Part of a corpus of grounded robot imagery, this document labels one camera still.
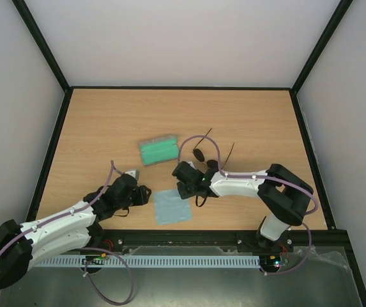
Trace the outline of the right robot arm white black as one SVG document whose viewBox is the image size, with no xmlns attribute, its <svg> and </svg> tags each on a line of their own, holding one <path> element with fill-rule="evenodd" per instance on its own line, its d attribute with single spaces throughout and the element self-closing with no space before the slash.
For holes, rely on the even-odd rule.
<svg viewBox="0 0 366 307">
<path fill-rule="evenodd" d="M 181 199 L 246 196 L 260 199 L 271 214 L 264 217 L 255 244 L 269 251 L 291 226 L 302 225 L 305 215 L 318 208 L 313 188 L 280 164 L 251 173 L 229 173 L 210 169 L 203 173 L 189 162 L 180 162 L 172 172 L 178 180 Z"/>
</svg>

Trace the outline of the grey glasses case green lining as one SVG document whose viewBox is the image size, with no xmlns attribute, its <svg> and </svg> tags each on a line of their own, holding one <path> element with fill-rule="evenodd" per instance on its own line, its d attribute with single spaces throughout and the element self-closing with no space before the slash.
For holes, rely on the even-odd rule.
<svg viewBox="0 0 366 307">
<path fill-rule="evenodd" d="M 178 137 L 175 134 L 139 142 L 139 151 L 144 166 L 171 161 L 178 158 Z"/>
</svg>

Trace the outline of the light blue cleaning cloth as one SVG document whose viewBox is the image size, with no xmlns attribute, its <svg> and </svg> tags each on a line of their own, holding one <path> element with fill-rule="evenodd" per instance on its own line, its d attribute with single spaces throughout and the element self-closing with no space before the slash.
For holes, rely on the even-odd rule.
<svg viewBox="0 0 366 307">
<path fill-rule="evenodd" d="M 183 200 L 177 189 L 155 192 L 153 202 L 158 225 L 180 223 L 192 219 L 190 202 L 188 199 Z"/>
</svg>

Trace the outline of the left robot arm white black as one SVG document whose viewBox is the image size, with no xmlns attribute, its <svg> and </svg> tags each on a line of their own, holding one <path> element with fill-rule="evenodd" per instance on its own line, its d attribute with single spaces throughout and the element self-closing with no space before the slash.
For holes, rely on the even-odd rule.
<svg viewBox="0 0 366 307">
<path fill-rule="evenodd" d="M 103 235 L 101 221 L 119 210 L 148 204 L 150 196 L 151 189 L 126 174 L 49 217 L 21 224 L 5 221 L 0 225 L 0 289 L 12 286 L 46 259 L 96 247 Z"/>
</svg>

